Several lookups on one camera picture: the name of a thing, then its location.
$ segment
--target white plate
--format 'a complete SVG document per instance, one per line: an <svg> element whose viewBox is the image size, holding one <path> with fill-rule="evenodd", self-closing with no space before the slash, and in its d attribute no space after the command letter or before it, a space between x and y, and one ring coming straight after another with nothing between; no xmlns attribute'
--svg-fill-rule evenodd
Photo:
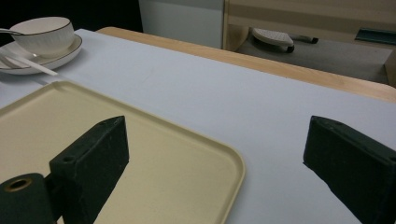
<svg viewBox="0 0 396 224"><path fill-rule="evenodd" d="M74 59L81 51L81 44L82 44L82 38L79 35L75 35L73 44L67 49L67 51L63 55L55 58L42 58L40 56L36 56L26 51L25 49L21 48L15 41L4 45L2 49L6 49L15 54L18 54L23 58L26 58L34 63L39 63L47 67L48 69L54 69ZM0 56L0 72L12 74L12 75L32 75L36 73L41 73L41 71L38 71L35 68L32 68L28 65L1 56Z"/></svg>

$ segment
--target white spoon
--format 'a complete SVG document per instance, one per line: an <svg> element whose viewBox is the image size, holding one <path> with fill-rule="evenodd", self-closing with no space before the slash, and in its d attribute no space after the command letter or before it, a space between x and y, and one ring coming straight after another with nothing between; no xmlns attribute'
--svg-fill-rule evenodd
<svg viewBox="0 0 396 224"><path fill-rule="evenodd" d="M10 34L10 35L24 35L20 32L16 32L16 31L4 29L4 28L0 28L0 33Z"/></svg>
<svg viewBox="0 0 396 224"><path fill-rule="evenodd" d="M13 59L15 61L18 61L20 63L24 63L26 65L29 65L29 66L31 66L31 67L33 67L33 68L35 68L35 69L37 69L37 70L39 70L41 72L47 73L49 75L52 75L52 76L58 75L58 73L56 73L56 72L44 67L43 65L40 65L38 63L34 63L32 61L29 61L29 60L27 60L25 58L22 58L21 56L19 56L17 54L14 54L14 53L12 53L12 52L10 52L8 50L0 48L0 54L3 54L4 56L6 56L6 57L8 57L10 59Z"/></svg>

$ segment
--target beige tray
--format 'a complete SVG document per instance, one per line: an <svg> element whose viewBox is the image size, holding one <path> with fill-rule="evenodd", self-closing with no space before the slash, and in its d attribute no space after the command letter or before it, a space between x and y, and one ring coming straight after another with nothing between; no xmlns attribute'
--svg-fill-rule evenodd
<svg viewBox="0 0 396 224"><path fill-rule="evenodd" d="M245 176L232 148L70 82L0 110L0 182L49 161L100 120L126 118L131 160L95 223L223 223Z"/></svg>

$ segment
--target white bowl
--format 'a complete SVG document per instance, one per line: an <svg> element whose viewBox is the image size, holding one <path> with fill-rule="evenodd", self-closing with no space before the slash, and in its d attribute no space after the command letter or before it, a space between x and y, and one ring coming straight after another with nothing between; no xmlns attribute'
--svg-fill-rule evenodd
<svg viewBox="0 0 396 224"><path fill-rule="evenodd" d="M23 21L10 28L23 35L12 35L27 51L51 58L63 54L73 43L72 22L63 17L45 17Z"/></svg>

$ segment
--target white wall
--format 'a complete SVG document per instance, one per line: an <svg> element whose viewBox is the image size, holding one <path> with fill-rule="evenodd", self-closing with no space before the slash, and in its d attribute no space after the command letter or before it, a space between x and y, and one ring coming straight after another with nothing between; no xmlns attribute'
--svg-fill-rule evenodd
<svg viewBox="0 0 396 224"><path fill-rule="evenodd" d="M143 31L221 49L223 0L139 0Z"/></svg>

